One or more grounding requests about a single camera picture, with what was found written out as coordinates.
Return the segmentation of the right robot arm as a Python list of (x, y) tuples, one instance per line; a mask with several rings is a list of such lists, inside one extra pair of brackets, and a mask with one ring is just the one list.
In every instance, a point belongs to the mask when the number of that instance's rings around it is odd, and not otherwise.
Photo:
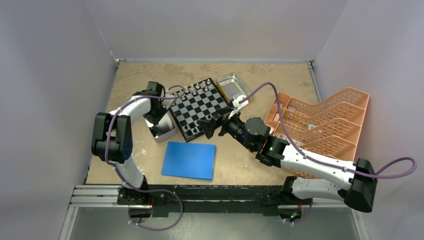
[(337, 160), (311, 151), (296, 149), (292, 143), (271, 134), (271, 129), (259, 117), (240, 120), (240, 113), (230, 107), (220, 108), (213, 116), (197, 120), (210, 139), (221, 127), (219, 136), (231, 135), (256, 159), (266, 166), (299, 170), (315, 179), (288, 177), (280, 196), (288, 204), (296, 200), (321, 198), (341, 201), (348, 207), (370, 213), (373, 210), (378, 180), (370, 161)]

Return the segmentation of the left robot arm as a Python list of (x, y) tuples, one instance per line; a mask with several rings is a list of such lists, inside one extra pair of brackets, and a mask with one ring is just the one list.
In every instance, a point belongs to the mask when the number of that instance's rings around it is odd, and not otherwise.
[(154, 126), (168, 113), (174, 97), (164, 86), (150, 81), (145, 90), (133, 94), (130, 100), (117, 109), (99, 112), (94, 118), (91, 152), (116, 172), (129, 197), (138, 205), (149, 199), (145, 176), (132, 159), (132, 124), (140, 118)]

